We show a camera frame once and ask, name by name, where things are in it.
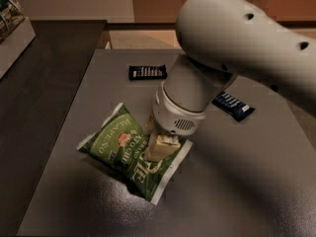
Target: patterned object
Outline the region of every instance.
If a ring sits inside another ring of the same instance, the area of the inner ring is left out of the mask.
[[[23,21],[22,7],[18,0],[0,0],[0,41],[4,40]]]

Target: green chip bag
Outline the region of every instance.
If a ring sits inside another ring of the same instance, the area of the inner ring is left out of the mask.
[[[79,144],[78,150],[123,174],[146,200],[157,204],[192,143],[182,138],[176,152],[160,162],[149,162],[144,160],[148,142],[149,136],[143,134],[124,104],[119,104],[101,129]]]

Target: table surface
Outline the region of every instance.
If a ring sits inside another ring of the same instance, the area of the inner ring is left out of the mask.
[[[285,100],[249,79],[238,77],[227,92],[255,112],[236,122],[210,105],[190,137],[189,157],[156,206],[130,194],[122,176],[76,150],[120,102],[144,125],[160,81],[128,81],[128,65],[164,63],[170,72],[178,54],[95,51],[19,236],[316,234],[315,151]]]
[[[32,24],[0,80],[0,236],[18,232],[105,22]]]

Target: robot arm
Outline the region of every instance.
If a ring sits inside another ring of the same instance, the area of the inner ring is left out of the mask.
[[[207,104],[237,75],[256,80],[316,116],[316,41],[245,0],[188,0],[178,15],[180,55],[157,91],[153,116],[164,130],[194,133]]]

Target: white box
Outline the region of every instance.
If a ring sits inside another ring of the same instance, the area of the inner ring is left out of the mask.
[[[36,36],[29,18],[26,18],[0,43],[0,79]]]

